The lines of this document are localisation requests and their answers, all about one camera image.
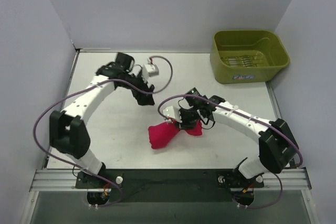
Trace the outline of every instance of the label on bin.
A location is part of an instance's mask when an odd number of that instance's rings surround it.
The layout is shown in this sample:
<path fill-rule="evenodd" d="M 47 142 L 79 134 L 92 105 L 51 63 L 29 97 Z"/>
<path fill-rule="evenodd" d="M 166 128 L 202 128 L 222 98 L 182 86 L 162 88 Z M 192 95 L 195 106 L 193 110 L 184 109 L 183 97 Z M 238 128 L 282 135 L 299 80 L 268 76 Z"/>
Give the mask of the label on bin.
<path fill-rule="evenodd" d="M 254 76 L 242 76 L 240 74 L 236 74 L 235 76 L 233 76 L 233 80 L 242 80 L 242 79 L 253 79 Z"/>

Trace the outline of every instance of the white table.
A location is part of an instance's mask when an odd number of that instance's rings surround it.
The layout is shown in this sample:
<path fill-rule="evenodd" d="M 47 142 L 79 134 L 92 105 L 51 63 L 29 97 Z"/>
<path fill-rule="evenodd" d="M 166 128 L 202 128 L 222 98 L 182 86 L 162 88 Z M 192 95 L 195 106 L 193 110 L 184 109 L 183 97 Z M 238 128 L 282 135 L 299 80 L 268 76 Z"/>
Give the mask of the white table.
<path fill-rule="evenodd" d="M 153 55 L 129 54 L 141 65 Z M 258 154 L 258 146 L 253 140 L 222 124 L 203 131 L 201 137 L 179 133 L 166 148 L 151 149 L 147 129 L 163 122 L 156 111 L 157 105 L 165 98 L 183 94 L 193 87 L 208 97 L 214 94 L 223 97 L 258 117 L 275 119 L 265 83 L 217 83 L 210 66 L 209 54 L 155 55 L 167 57 L 174 68 L 170 86 L 154 96 L 156 105 L 138 106 L 130 90 L 118 88 L 103 101 L 88 122 L 91 149 L 107 168 L 234 168 L 243 158 Z M 84 89 L 95 71 L 114 61 L 115 56 L 115 53 L 80 53 L 69 93 Z M 150 83 L 158 89 L 166 83 L 170 69 L 163 60 L 155 59 L 154 63 L 160 69 L 160 76 L 151 78 Z M 69 99 L 65 106 L 72 101 L 73 99 Z M 170 104 L 177 105 L 177 100 L 168 102 L 167 106 Z M 51 152 L 70 160 L 56 149 Z M 47 168 L 72 167 L 50 158 Z"/>

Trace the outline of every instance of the green bin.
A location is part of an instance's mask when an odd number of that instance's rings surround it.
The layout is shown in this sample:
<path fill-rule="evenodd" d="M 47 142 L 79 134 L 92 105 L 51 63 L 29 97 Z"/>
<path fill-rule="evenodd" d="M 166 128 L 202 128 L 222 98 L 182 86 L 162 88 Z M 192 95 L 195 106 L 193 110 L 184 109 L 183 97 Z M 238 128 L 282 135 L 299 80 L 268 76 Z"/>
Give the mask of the green bin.
<path fill-rule="evenodd" d="M 210 62 L 222 84 L 271 80 L 289 64 L 280 39 L 267 30 L 223 30 L 214 35 Z"/>

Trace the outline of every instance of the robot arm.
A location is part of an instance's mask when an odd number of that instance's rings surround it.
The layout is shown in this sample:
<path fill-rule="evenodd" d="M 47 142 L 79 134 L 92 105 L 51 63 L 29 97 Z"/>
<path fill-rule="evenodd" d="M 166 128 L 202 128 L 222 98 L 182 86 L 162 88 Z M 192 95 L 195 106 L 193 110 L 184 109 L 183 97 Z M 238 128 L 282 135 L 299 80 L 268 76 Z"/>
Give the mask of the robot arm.
<path fill-rule="evenodd" d="M 99 68 L 87 86 L 87 88 L 93 86 L 96 86 L 96 88 L 78 97 L 62 111 L 53 111 L 50 115 L 50 145 L 94 174 L 99 174 L 105 167 L 90 149 L 91 140 L 86 124 L 100 103 L 117 87 L 130 88 L 121 82 L 110 81 L 99 84 L 109 79 L 121 79 L 143 91 L 152 92 L 154 90 L 153 85 L 148 86 L 147 80 L 149 77 L 159 75 L 157 66 L 149 61 L 137 75 L 130 73 L 133 66 L 133 57 L 118 53 L 115 62 L 110 62 Z M 132 94 L 138 105 L 154 105 L 152 95 L 142 94 L 135 90 L 132 90 Z"/>
<path fill-rule="evenodd" d="M 169 120 L 175 121 L 176 126 L 180 129 L 193 128 L 199 120 L 207 119 L 226 124 L 250 137 L 259 145 L 258 156 L 248 157 L 238 164 L 236 167 L 238 176 L 242 175 L 246 180 L 251 181 L 264 172 L 278 174 L 296 154 L 295 149 L 283 137 L 269 128 L 270 125 L 276 128 L 298 147 L 290 128 L 284 120 L 277 119 L 273 122 L 258 118 L 214 95 L 209 100 L 223 109 L 218 108 L 198 99 L 197 97 L 201 97 L 201 95 L 196 88 L 190 90 L 187 95 L 190 95 L 186 97 L 190 106 L 189 109 L 170 106 L 163 110 L 163 114 Z"/>

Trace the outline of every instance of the wall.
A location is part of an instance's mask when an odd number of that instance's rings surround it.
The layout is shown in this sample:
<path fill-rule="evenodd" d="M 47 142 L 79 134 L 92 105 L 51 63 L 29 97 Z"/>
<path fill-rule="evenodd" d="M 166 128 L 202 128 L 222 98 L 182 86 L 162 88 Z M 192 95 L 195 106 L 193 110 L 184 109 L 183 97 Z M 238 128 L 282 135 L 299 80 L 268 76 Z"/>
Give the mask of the wall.
<path fill-rule="evenodd" d="M 274 30 L 291 0 L 50 0 L 77 48 L 208 52 L 219 29 Z"/>
<path fill-rule="evenodd" d="M 336 223 L 335 0 L 293 0 L 276 32 L 291 64 L 273 82 L 303 152 L 321 223 Z"/>
<path fill-rule="evenodd" d="M 19 223 L 44 157 L 33 123 L 64 95 L 75 51 L 49 0 L 0 0 L 0 49 L 0 223 Z"/>

